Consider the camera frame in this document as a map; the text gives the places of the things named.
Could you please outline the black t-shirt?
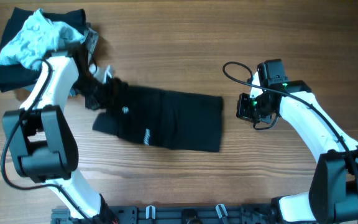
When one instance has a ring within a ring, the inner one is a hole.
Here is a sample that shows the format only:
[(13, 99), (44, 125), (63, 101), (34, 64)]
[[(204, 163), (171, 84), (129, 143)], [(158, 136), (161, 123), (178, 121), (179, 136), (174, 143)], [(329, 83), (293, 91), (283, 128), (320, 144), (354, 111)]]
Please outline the black t-shirt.
[(223, 98), (126, 86), (119, 90), (115, 102), (96, 117), (93, 130), (136, 144), (219, 152)]

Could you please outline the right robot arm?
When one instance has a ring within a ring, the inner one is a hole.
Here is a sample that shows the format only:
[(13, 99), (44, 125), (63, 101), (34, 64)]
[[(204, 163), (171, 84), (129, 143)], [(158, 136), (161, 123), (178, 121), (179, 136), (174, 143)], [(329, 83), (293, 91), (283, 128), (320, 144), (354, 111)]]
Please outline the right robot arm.
[(272, 200), (274, 223), (358, 221), (358, 142), (320, 107), (303, 81), (268, 87), (249, 83), (237, 105), (239, 118), (253, 124), (282, 118), (299, 134), (316, 160), (310, 189)]

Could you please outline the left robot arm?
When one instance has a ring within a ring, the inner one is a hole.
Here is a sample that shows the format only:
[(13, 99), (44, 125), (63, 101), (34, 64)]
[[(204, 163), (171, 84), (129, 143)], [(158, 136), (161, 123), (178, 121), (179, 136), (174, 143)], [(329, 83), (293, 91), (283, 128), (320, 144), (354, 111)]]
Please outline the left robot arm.
[(73, 223), (119, 223), (78, 170), (77, 143), (63, 114), (73, 87), (87, 93), (100, 86), (88, 74), (88, 53), (49, 53), (40, 63), (29, 97), (2, 117), (2, 179), (21, 191), (50, 189), (67, 206)]

